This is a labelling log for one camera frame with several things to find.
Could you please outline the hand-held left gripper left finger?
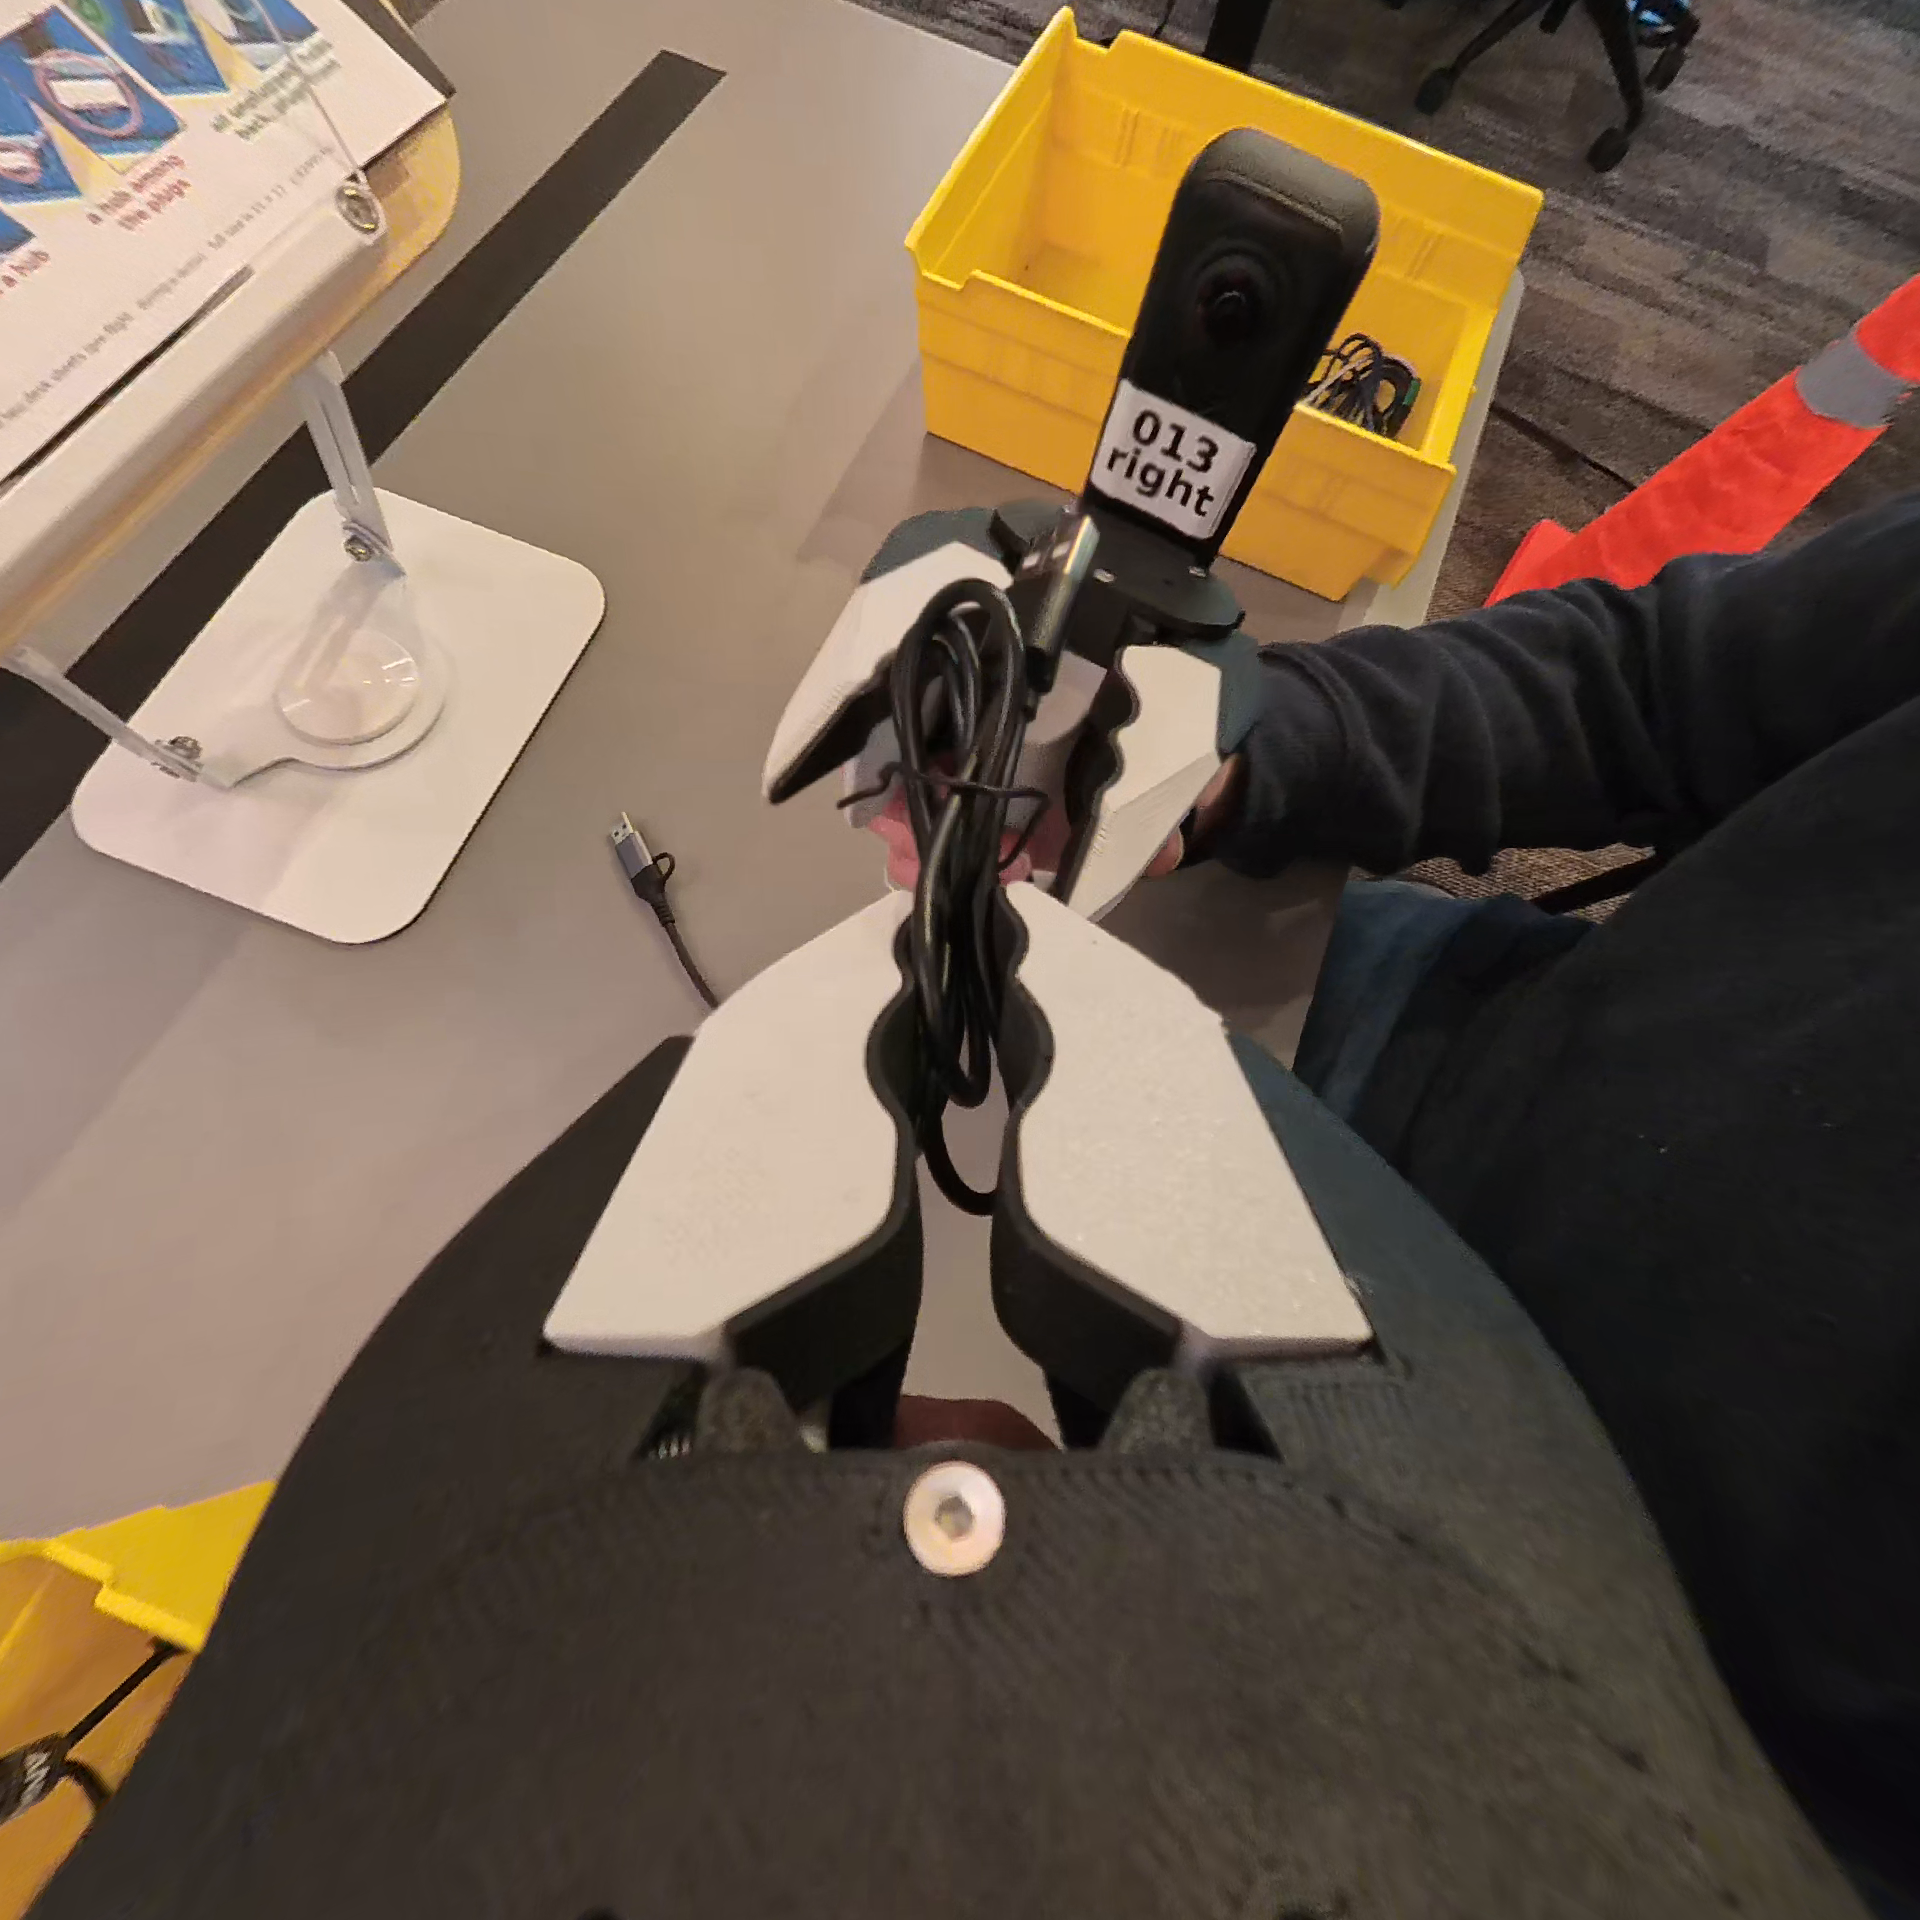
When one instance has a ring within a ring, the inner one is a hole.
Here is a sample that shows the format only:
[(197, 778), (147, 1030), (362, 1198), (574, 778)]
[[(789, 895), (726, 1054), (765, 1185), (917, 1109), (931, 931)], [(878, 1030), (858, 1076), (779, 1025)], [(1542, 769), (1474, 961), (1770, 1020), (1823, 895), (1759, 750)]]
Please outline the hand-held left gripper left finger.
[(833, 1442), (890, 1442), (922, 1313), (915, 1003), (886, 893), (707, 1017), (545, 1343), (771, 1375)]

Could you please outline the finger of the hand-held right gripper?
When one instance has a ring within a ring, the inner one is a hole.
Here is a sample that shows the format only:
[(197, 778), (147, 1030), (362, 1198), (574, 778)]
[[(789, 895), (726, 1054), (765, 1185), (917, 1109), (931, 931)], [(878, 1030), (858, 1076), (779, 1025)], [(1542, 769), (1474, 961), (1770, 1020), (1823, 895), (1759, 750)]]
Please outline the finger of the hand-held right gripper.
[(1015, 580), (975, 543), (935, 543), (913, 559), (876, 564), (789, 699), (762, 773), (764, 798), (773, 804), (839, 775), (854, 829), (870, 829), (900, 799), (899, 782), (879, 785), (882, 770), (899, 759), (892, 673), (900, 641), (940, 589), (955, 582), (1005, 589)]
[(1036, 883), (1102, 921), (1201, 803), (1251, 714), (1245, 645), (1058, 661), (1036, 718)]

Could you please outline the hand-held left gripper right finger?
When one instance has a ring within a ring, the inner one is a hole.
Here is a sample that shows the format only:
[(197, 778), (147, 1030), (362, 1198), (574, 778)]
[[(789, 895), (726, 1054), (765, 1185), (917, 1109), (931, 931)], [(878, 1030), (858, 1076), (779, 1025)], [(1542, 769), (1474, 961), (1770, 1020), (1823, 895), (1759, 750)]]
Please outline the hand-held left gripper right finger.
[(1142, 1373), (1374, 1343), (1222, 1017), (1031, 883), (997, 903), (1004, 1333), (1099, 1428)]

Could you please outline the person's right forearm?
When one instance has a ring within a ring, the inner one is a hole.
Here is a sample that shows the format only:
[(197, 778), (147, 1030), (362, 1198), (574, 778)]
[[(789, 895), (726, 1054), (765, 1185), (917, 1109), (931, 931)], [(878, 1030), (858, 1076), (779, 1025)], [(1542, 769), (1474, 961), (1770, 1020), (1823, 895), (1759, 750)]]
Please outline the person's right forearm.
[(1189, 858), (1484, 873), (1521, 849), (1683, 849), (1915, 701), (1918, 501), (1642, 587), (1521, 591), (1419, 628), (1255, 650)]

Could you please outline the grey usb hub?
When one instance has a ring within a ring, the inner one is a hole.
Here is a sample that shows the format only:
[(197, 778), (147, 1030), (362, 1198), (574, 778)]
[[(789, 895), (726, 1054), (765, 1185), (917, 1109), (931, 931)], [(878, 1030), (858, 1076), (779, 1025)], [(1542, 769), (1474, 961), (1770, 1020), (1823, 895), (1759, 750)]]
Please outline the grey usb hub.
[(631, 893), (650, 909), (650, 914), (659, 924), (662, 940), (667, 941), (669, 951), (679, 962), (679, 970), (683, 971), (685, 982), (693, 987), (693, 993), (707, 1010), (718, 1009), (723, 998), (701, 971), (697, 957), (693, 955), (693, 949), (689, 947), (689, 940), (682, 933), (679, 914), (675, 909), (675, 854), (665, 851), (654, 851), (641, 831), (636, 819), (626, 809), (621, 809), (614, 815), (613, 828), (609, 831), (609, 844)]

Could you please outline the person's right hand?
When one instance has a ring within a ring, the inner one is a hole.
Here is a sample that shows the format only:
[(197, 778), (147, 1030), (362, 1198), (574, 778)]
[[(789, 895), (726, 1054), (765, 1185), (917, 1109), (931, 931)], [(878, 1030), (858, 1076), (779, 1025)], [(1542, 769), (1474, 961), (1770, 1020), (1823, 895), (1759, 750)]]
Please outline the person's right hand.
[[(900, 787), (886, 794), (884, 804), (869, 819), (869, 829), (884, 846), (886, 885), (910, 893), (919, 883), (922, 853)], [(1066, 858), (1066, 836), (1066, 815), (1055, 804), (1012, 804), (998, 836), (998, 881), (1019, 883), (1055, 873)]]

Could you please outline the yellow plastic bin with divider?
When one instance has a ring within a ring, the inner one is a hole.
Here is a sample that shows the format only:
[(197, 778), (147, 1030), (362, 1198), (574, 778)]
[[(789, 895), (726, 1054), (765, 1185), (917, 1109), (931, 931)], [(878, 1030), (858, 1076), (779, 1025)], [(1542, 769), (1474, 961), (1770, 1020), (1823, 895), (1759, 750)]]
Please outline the yellow plastic bin with divider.
[(1329, 601), (1396, 585), (1465, 465), (1468, 411), (1542, 189), (1134, 31), (1102, 51), (1068, 10), (905, 238), (927, 433), (1076, 490), (1175, 185), (1236, 129), (1375, 191), (1375, 259), (1329, 345), (1363, 334), (1419, 390), (1396, 437), (1301, 406), (1222, 554)]

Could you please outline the person's blue jeans leg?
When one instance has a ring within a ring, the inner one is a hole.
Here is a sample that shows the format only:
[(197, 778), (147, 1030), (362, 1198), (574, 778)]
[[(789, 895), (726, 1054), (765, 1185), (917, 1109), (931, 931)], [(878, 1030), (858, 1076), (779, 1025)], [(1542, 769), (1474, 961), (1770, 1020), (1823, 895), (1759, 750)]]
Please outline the person's blue jeans leg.
[(1433, 1079), (1479, 1012), (1591, 933), (1591, 921), (1518, 895), (1349, 881), (1292, 1069), (1374, 1151), (1398, 1161)]

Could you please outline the black office chair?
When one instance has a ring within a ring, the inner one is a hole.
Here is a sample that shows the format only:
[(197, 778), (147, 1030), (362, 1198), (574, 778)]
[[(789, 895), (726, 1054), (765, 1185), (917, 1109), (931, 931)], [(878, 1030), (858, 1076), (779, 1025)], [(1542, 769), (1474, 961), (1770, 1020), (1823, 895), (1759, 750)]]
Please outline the black office chair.
[(1699, 31), (1694, 2), (1511, 2), (1461, 51), (1428, 71), (1413, 94), (1419, 115), (1437, 115), (1465, 73), (1523, 28), (1559, 31), (1572, 13), (1589, 19), (1611, 71), (1620, 117), (1589, 147), (1586, 163), (1605, 177), (1629, 153), (1642, 131), (1647, 97), (1669, 90), (1683, 73)]

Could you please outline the white document stand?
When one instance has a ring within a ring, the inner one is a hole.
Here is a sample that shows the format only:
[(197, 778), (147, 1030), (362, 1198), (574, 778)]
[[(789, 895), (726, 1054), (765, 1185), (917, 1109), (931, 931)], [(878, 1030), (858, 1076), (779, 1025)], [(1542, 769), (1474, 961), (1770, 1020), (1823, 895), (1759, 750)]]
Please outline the white document stand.
[[(66, 819), (92, 853), (331, 943), (426, 909), (599, 631), (587, 567), (382, 490), (334, 343), (436, 227), (351, 163), (285, 60), (321, 198), (5, 487), (5, 675), (102, 738)], [(43, 652), (50, 609), (276, 393), (327, 478), (119, 718)]]

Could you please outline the orange traffic cone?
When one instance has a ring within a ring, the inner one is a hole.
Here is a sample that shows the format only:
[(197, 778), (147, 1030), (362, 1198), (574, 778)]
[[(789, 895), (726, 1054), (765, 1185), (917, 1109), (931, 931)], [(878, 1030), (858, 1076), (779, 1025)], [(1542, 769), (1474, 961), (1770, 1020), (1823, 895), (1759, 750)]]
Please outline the orange traffic cone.
[(1908, 279), (1582, 531), (1538, 522), (1489, 606), (1586, 580), (1634, 589), (1675, 559), (1759, 554), (1886, 435), (1915, 385)]

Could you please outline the person's dark jacket torso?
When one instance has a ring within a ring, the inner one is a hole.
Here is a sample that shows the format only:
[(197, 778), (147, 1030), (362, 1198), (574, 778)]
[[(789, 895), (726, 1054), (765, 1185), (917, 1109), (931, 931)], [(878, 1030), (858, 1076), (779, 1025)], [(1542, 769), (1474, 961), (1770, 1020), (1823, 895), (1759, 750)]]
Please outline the person's dark jacket torso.
[(1915, 1915), (1915, 699), (1435, 1021), (1367, 1129), (1547, 1335), (1821, 1838)]

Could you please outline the printed instruction sheet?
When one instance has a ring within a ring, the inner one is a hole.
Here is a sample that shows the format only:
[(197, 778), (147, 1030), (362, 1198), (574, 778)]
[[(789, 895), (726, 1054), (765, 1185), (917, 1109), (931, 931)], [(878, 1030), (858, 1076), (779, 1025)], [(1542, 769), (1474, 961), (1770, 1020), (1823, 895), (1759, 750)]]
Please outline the printed instruction sheet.
[(3, 475), (452, 97), (386, 4), (3, 4)]

